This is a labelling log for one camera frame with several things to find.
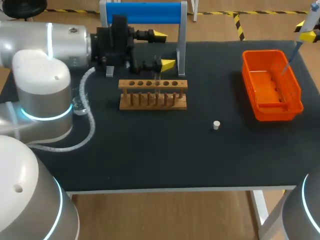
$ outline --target hazard tape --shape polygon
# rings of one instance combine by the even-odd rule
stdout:
[[[44,11],[48,13],[100,14],[99,11],[92,11],[92,10],[46,9]]]
[[[233,18],[234,18],[234,23],[235,23],[235,26],[236,26],[236,29],[238,31],[238,35],[239,35],[239,38],[240,38],[240,41],[245,41],[246,38],[245,38],[245,35],[244,35],[244,31],[240,25],[240,19],[239,19],[239,14],[233,14]]]
[[[100,14],[99,11],[92,10],[72,10],[72,9],[46,9],[49,13],[78,13],[78,14]],[[201,11],[198,15],[233,15],[233,14],[307,14],[308,11]]]
[[[198,15],[233,15],[233,14],[308,14],[308,11],[201,11]]]

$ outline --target wooden floor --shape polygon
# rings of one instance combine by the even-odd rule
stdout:
[[[311,2],[313,0],[199,0],[198,10],[306,11]],[[99,1],[49,0],[48,8],[97,11]],[[248,14],[240,16],[240,23],[246,40],[294,40],[295,24],[305,17],[306,15],[301,14]],[[239,41],[234,19],[230,16],[199,15],[197,22],[192,22],[192,18],[193,16],[188,16],[188,41]],[[85,13],[45,12],[34,20],[86,25],[91,33],[100,26],[99,16]],[[140,30],[154,28],[168,34],[169,41],[177,40],[178,26],[135,27]],[[320,43],[305,43],[300,54],[315,84],[320,88]],[[0,89],[8,73],[8,69],[0,69]],[[264,195],[270,212],[281,198],[282,192],[265,191]],[[248,193],[244,191],[73,197],[80,217],[80,240],[256,240],[257,227],[249,199]],[[283,239],[282,234],[279,233],[275,239]]]

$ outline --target black table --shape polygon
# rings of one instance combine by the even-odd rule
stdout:
[[[137,61],[174,58],[176,45],[138,43]],[[190,42],[186,45],[187,110],[120,111],[119,79],[150,79],[116,69],[96,72],[87,84],[96,132],[84,147],[66,153],[34,150],[66,191],[112,191],[295,186],[318,164],[320,96],[298,55],[292,69],[304,111],[291,122],[258,122],[242,78],[242,52],[280,49],[293,41]],[[76,86],[85,71],[72,71]],[[162,79],[176,79],[170,70]],[[16,101],[10,75],[0,102]],[[212,131],[213,121],[221,126]],[[68,147],[89,132],[86,116],[75,116]]]

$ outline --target orange plastic basket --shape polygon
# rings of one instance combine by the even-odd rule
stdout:
[[[280,50],[245,51],[242,75],[256,119],[289,121],[304,110],[301,88]]]

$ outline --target white bottle cap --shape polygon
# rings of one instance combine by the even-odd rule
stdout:
[[[220,127],[220,122],[219,121],[214,121],[213,122],[213,129],[214,130],[218,130],[219,127]]]

